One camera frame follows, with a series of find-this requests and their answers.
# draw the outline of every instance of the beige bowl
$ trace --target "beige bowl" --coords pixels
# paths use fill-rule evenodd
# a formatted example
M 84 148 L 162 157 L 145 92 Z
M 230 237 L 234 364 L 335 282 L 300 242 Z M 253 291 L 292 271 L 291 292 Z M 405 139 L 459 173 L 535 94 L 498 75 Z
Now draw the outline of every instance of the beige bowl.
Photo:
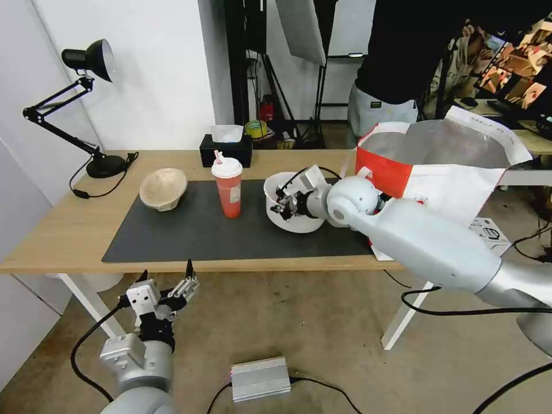
M 186 187 L 186 174 L 177 168 L 161 168 L 149 174 L 140 185 L 142 203 L 158 211 L 174 209 Z

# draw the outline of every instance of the black desk mat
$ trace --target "black desk mat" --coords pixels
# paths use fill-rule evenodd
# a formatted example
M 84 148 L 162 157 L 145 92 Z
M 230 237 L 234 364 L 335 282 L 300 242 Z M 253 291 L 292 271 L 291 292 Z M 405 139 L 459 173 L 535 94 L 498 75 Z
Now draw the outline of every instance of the black desk mat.
M 103 262 L 183 262 L 372 254 L 362 234 L 324 223 L 295 234 L 266 216 L 264 180 L 241 183 L 241 215 L 224 217 L 215 181 L 190 181 L 178 206 L 160 213 L 136 197 Z

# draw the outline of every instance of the silver robot arm segment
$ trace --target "silver robot arm segment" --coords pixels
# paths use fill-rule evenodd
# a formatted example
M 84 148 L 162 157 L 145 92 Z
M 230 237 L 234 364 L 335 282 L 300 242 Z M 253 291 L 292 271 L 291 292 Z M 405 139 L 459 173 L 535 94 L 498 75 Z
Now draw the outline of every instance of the silver robot arm segment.
M 501 308 L 552 307 L 551 265 L 508 263 L 470 229 L 413 200 L 391 199 L 381 208 L 378 190 L 361 177 L 343 178 L 323 191 L 319 200 L 314 191 L 307 195 L 309 214 L 363 233 L 418 276 L 444 288 L 467 290 Z M 294 195 L 299 200 L 304 196 Z M 552 356 L 552 314 L 522 314 L 517 323 L 531 342 Z
M 199 282 L 191 261 L 186 278 L 160 291 L 151 279 L 134 283 L 126 296 L 136 314 L 137 333 L 108 339 L 100 359 L 117 375 L 121 394 L 102 414 L 176 414 L 173 381 L 173 321 L 192 298 Z

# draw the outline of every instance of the shopping bag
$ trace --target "shopping bag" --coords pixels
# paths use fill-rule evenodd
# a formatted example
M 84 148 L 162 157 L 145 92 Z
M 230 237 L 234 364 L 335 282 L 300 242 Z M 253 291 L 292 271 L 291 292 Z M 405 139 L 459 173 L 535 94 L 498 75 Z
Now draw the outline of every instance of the shopping bag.
M 469 227 L 504 171 L 530 159 L 511 130 L 452 107 L 444 120 L 376 125 L 358 143 L 355 173 L 391 197 L 416 200 Z

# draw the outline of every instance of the desk lamp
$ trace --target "desk lamp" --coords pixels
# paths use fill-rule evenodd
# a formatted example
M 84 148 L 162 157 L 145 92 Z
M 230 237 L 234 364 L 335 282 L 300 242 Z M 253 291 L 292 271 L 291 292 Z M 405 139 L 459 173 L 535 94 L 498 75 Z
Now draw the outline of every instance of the desk lamp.
M 62 52 L 62 61 L 67 67 L 74 69 L 77 75 L 80 75 L 80 78 L 73 84 L 61 89 L 59 92 L 56 92 L 54 95 L 36 105 L 25 108 L 23 110 L 23 116 L 25 119 L 47 129 L 83 151 L 88 152 L 91 156 L 91 161 L 86 165 L 86 172 L 92 178 L 112 177 L 125 171 L 128 168 L 128 163 L 124 158 L 118 155 L 105 155 L 98 145 L 69 135 L 67 132 L 62 131 L 46 121 L 46 117 L 51 113 L 76 101 L 88 92 L 92 92 L 94 78 L 88 75 L 88 70 L 92 71 L 103 80 L 108 82 L 113 81 L 115 61 L 113 59 L 111 46 L 107 40 L 101 39 L 93 42 L 86 50 L 65 49 Z M 62 102 L 51 102 L 58 96 L 79 86 L 83 88 L 83 90 L 78 94 Z

